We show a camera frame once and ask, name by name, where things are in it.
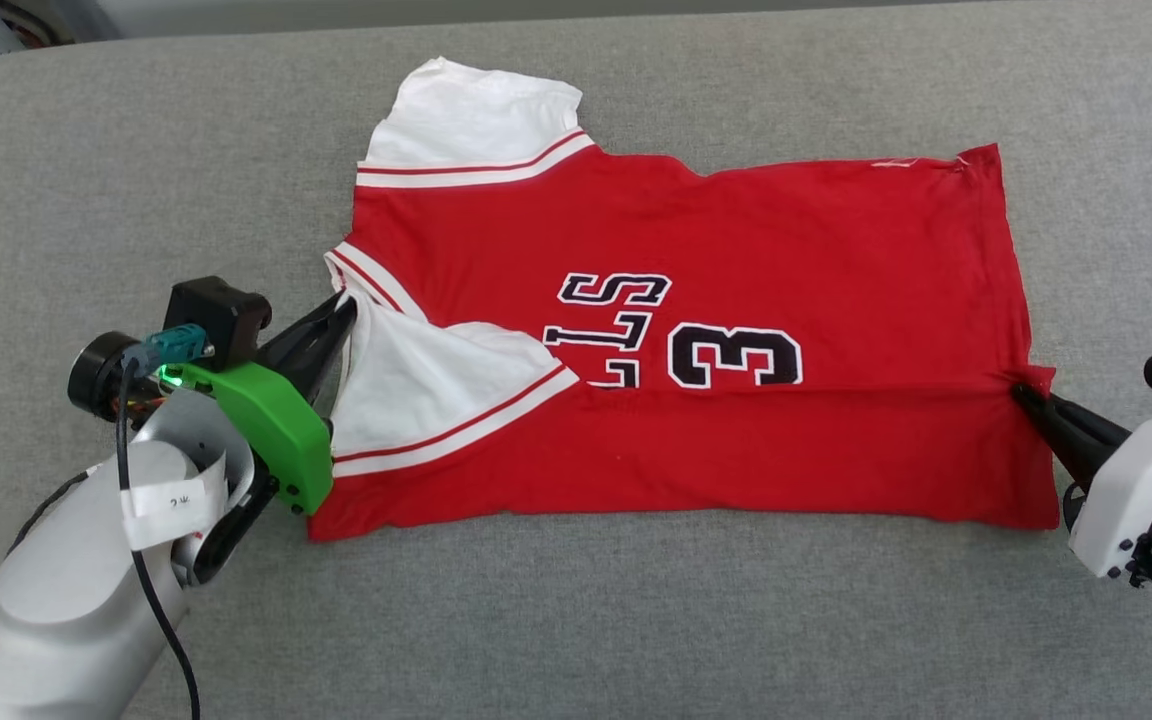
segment white tape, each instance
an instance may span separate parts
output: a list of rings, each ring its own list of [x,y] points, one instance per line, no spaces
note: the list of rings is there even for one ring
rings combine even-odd
[[[123,529],[132,550],[211,529],[225,513],[225,456],[197,477],[122,491]]]

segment black lettering with white outline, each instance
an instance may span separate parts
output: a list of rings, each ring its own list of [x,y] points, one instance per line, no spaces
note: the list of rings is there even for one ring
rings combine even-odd
[[[567,273],[558,300],[568,305],[612,305],[620,300],[622,290],[628,290],[622,305],[660,306],[672,281],[650,273],[612,273],[602,280],[598,290],[591,291],[594,283],[598,283],[598,275]]]
[[[614,324],[626,328],[623,333],[601,333],[596,331],[573,331],[545,325],[541,342],[545,344],[611,344],[621,353],[634,353],[643,346],[643,338],[649,333],[652,313],[616,313]]]
[[[717,350],[717,363],[711,366],[696,356],[700,347]],[[721,328],[698,323],[679,323],[669,332],[669,377],[680,387],[712,387],[712,372],[745,370],[749,356],[767,357],[765,370],[755,373],[759,386],[803,382],[803,350],[786,332],[770,328]]]
[[[617,381],[615,382],[594,382],[590,381],[591,386],[594,387],[639,387],[639,362],[636,359],[616,359],[616,357],[609,357],[607,363],[604,364],[607,367],[607,372],[617,376]]]

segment gray tablecloth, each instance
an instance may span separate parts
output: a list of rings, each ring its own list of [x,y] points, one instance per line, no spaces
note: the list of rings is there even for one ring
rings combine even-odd
[[[65,402],[78,348],[153,329],[202,274],[264,291],[275,325],[305,313],[370,128],[440,54],[571,82],[605,147],[699,172],[1000,142],[1036,358],[1129,427],[1152,416],[1152,3],[45,50],[0,58],[0,559],[109,454],[109,425]],[[207,717],[1152,717],[1152,589],[1092,578],[1064,544],[687,511],[310,546],[275,507],[182,634]],[[129,717],[185,711],[166,655]]]

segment red fabric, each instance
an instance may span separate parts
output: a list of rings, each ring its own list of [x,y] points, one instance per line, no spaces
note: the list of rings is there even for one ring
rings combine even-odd
[[[348,242],[433,324],[621,332],[639,350],[553,344],[585,381],[607,359],[641,387],[573,387],[430,464],[338,478],[310,520],[334,539],[492,511],[736,507],[886,511],[1053,528],[1051,454],[1007,391],[1046,388],[1005,213],[995,146],[957,160],[770,165],[702,177],[675,159],[577,152],[539,177],[447,188],[358,187]],[[559,300],[564,278],[659,274],[659,306]],[[669,373],[680,324],[782,331],[801,382],[710,364]]]

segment green plastic part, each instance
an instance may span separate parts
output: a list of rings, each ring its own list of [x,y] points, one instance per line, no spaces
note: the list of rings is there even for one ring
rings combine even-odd
[[[194,364],[172,365],[185,387],[206,392],[279,479],[278,497],[312,515],[332,492],[332,438],[287,378],[243,363],[222,373]]]

